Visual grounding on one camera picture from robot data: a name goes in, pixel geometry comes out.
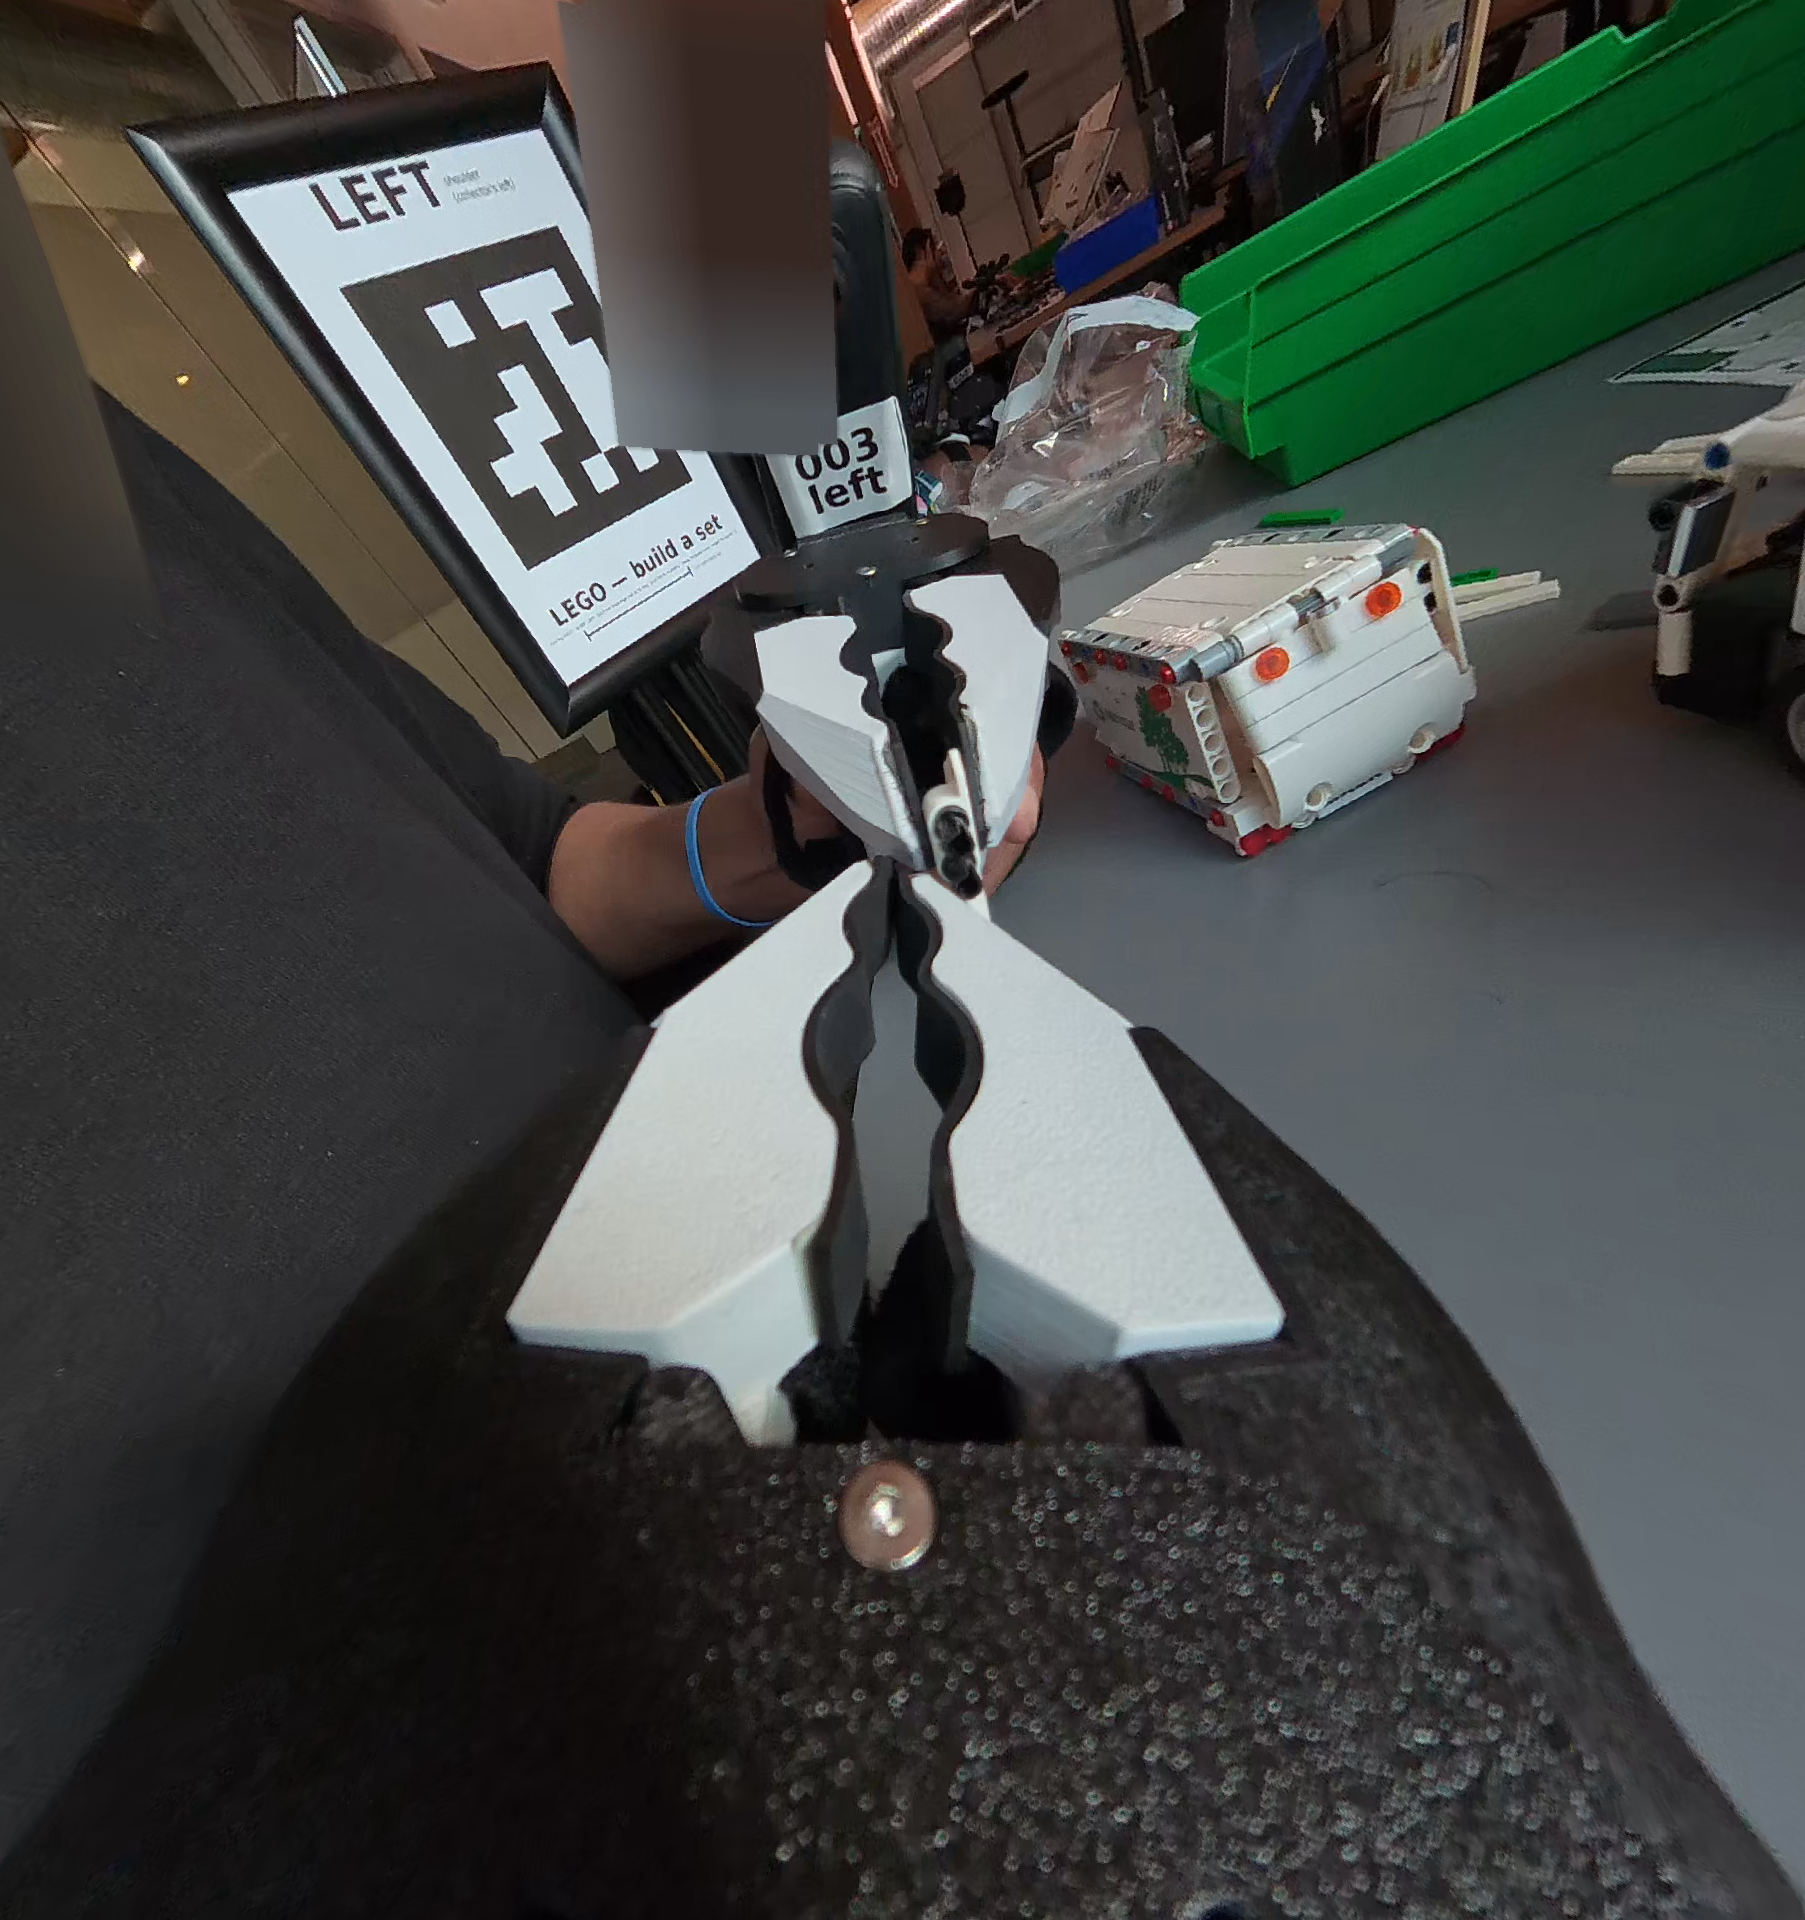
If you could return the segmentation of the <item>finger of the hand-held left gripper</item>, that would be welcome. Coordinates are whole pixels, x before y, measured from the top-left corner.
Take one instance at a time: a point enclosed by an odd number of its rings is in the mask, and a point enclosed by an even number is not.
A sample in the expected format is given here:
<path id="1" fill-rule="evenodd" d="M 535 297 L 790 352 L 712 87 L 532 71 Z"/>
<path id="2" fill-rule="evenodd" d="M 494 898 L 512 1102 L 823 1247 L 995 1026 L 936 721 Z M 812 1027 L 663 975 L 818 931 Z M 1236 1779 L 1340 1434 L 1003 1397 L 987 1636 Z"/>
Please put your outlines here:
<path id="1" fill-rule="evenodd" d="M 753 635 L 759 721 L 775 759 L 869 855 L 923 872 L 918 801 L 900 734 L 883 711 L 869 664 L 846 662 L 856 617 L 804 614 Z"/>
<path id="2" fill-rule="evenodd" d="M 963 749 L 993 858 L 1019 858 L 1014 830 L 1036 822 L 1036 746 L 1050 644 L 1000 574 L 905 589 L 900 746 L 918 792 L 947 749 Z"/>

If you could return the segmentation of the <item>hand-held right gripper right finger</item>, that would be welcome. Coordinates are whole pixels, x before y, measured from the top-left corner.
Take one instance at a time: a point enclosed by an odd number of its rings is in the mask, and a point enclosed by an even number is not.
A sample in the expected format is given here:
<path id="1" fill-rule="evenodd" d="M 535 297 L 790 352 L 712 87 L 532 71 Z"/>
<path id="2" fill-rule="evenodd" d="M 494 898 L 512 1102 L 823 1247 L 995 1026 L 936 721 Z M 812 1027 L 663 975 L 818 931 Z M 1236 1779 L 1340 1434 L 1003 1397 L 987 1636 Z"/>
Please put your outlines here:
<path id="1" fill-rule="evenodd" d="M 915 1068 L 942 1102 L 953 1359 L 1011 1381 L 1268 1344 L 1282 1309 L 1144 1062 L 1144 1034 L 931 876 L 897 886 Z"/>

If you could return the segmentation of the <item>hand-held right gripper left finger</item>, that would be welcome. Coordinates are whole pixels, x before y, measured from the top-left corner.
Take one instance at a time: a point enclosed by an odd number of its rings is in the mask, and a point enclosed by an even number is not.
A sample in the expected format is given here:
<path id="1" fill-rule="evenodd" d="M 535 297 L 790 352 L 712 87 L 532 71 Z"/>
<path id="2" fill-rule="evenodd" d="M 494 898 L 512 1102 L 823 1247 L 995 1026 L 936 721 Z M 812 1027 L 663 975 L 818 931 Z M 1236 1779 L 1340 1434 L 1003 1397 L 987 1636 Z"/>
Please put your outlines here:
<path id="1" fill-rule="evenodd" d="M 892 862 L 862 862 L 651 1026 L 505 1328 L 706 1374 L 750 1446 L 868 1280 L 846 1094 L 869 1054 Z"/>

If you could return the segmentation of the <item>white lego beam piece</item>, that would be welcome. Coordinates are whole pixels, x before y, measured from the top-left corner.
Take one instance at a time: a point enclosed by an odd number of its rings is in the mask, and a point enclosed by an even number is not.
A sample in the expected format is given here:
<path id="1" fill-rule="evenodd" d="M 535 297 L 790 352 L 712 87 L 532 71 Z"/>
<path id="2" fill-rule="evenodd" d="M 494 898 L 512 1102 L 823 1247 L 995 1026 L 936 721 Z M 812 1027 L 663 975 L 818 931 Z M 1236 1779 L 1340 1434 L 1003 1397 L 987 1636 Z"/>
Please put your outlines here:
<path id="1" fill-rule="evenodd" d="M 947 749 L 942 771 L 918 792 L 925 866 L 963 901 L 984 898 L 987 826 L 972 792 L 963 749 Z"/>

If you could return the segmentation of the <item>white lego truck container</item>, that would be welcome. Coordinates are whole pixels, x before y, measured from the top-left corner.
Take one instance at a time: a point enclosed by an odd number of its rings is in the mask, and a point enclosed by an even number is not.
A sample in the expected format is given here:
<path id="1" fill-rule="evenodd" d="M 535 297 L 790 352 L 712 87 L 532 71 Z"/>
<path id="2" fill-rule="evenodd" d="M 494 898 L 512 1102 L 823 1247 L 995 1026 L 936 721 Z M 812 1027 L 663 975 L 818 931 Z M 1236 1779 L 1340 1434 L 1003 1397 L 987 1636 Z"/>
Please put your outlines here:
<path id="1" fill-rule="evenodd" d="M 1475 699 L 1445 547 L 1402 523 L 1218 539 L 1055 644 L 1107 764 L 1239 858 L 1441 754 Z"/>

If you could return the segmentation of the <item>person's left forearm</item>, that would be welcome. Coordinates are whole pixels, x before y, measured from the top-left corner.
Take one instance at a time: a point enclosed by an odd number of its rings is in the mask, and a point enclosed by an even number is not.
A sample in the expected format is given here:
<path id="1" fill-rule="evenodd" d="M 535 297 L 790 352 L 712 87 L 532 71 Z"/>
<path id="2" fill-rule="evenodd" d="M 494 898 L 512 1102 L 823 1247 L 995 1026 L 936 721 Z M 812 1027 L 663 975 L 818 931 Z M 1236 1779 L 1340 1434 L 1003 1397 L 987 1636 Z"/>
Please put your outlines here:
<path id="1" fill-rule="evenodd" d="M 688 812 L 583 803 L 553 844 L 546 898 L 578 946 L 616 982 L 682 963 L 737 935 L 692 882 Z"/>

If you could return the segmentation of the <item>white green lego truck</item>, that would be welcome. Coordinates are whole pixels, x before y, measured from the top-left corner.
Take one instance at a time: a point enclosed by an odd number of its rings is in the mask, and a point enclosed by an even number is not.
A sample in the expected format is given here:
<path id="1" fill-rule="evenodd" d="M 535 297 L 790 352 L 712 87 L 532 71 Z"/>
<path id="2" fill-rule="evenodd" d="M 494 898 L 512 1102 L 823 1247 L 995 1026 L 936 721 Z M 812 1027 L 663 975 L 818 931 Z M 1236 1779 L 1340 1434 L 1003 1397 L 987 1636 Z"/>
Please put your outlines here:
<path id="1" fill-rule="evenodd" d="M 1805 381 L 1714 436 L 1632 454 L 1657 483 L 1653 692 L 1728 725 L 1766 725 L 1805 783 Z"/>

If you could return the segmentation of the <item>person's left hand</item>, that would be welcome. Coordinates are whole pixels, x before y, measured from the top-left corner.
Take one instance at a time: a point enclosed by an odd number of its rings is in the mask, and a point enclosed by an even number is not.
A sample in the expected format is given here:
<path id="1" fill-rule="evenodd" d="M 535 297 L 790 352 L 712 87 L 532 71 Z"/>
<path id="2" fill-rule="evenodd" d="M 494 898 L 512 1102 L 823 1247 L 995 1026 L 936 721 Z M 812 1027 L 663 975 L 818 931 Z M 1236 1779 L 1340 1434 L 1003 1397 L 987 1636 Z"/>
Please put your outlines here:
<path id="1" fill-rule="evenodd" d="M 706 896 L 740 923 L 775 923 L 815 892 L 778 862 L 772 806 L 766 803 L 772 770 L 772 740 L 757 730 L 748 775 L 716 788 L 696 812 L 696 862 Z"/>

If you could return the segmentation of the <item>black tripod stand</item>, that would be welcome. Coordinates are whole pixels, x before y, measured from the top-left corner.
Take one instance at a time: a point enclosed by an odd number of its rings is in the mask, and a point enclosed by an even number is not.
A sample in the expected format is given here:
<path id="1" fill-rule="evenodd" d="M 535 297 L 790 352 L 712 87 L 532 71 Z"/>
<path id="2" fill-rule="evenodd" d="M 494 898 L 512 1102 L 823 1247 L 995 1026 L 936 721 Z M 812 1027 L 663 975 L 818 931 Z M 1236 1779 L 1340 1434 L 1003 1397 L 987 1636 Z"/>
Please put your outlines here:
<path id="1" fill-rule="evenodd" d="M 648 669 L 602 717 L 626 770 L 660 806 L 748 779 L 753 711 L 711 669 L 700 641 Z"/>

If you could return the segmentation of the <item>blue wristband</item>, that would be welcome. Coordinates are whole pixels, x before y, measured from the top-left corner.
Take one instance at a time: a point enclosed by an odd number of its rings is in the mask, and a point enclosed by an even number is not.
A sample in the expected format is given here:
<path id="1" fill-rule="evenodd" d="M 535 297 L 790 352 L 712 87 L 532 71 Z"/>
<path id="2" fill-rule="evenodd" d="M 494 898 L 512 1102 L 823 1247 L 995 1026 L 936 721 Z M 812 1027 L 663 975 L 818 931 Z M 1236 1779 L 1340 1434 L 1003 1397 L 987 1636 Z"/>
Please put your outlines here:
<path id="1" fill-rule="evenodd" d="M 696 792 L 682 850 L 693 901 L 721 928 L 763 931 L 790 912 L 766 806 L 743 782 Z"/>

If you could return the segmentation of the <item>blue storage crate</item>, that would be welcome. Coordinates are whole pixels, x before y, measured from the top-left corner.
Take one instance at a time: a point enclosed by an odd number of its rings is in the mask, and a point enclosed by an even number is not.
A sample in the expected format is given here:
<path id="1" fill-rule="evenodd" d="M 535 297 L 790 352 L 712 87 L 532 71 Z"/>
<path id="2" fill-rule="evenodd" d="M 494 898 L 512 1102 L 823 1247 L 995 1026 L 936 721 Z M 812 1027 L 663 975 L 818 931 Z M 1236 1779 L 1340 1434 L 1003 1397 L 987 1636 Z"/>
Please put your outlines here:
<path id="1" fill-rule="evenodd" d="M 1074 233 L 1055 253 L 1055 287 L 1078 292 L 1092 280 L 1125 270 L 1162 238 L 1159 197 L 1144 193 L 1107 219 Z"/>

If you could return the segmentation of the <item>clear plastic bag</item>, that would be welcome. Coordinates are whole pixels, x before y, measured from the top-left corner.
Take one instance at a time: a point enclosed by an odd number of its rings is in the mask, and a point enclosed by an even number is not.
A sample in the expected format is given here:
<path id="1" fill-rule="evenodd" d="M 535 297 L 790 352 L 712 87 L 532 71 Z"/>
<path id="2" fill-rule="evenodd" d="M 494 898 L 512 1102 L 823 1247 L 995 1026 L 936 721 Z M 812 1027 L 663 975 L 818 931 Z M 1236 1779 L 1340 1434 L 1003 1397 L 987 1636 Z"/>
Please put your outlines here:
<path id="1" fill-rule="evenodd" d="M 1060 574 L 1102 566 L 1180 512 L 1210 436 L 1187 404 L 1196 315 L 1169 287 L 1072 307 L 1019 352 L 966 517 Z"/>

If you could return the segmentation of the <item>black framed marker sign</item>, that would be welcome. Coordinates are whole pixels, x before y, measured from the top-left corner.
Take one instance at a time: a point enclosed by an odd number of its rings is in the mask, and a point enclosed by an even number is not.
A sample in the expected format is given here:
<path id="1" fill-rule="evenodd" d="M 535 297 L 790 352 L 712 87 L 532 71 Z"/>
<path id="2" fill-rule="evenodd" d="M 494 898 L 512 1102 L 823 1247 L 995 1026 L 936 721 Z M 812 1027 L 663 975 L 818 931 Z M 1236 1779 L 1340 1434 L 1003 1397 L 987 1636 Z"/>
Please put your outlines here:
<path id="1" fill-rule="evenodd" d="M 775 539 L 748 457 L 616 426 L 543 63 L 127 141 L 558 734 L 692 641 Z"/>

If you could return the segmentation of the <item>green plastic bin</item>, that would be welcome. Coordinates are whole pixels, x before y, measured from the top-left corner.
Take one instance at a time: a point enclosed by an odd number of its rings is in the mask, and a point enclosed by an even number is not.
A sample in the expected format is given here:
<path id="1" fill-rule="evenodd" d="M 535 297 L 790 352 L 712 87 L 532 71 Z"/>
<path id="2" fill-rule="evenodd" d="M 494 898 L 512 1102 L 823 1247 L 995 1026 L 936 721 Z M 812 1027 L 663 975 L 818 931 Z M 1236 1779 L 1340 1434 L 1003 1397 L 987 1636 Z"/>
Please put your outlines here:
<path id="1" fill-rule="evenodd" d="M 1805 2 L 1676 2 L 1191 271 L 1191 408 L 1315 483 L 1801 246 Z"/>

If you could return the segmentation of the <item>printed paper sheet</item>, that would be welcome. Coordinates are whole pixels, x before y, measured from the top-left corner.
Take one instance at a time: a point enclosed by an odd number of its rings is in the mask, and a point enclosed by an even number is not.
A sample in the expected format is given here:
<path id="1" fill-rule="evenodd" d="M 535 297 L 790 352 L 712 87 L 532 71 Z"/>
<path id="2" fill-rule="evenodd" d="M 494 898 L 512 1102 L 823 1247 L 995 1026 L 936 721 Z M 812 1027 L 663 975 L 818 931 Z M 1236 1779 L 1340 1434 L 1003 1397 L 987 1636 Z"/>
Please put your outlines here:
<path id="1" fill-rule="evenodd" d="M 1805 280 L 1754 309 L 1611 378 L 1625 383 L 1700 383 L 1789 389 L 1805 381 Z"/>

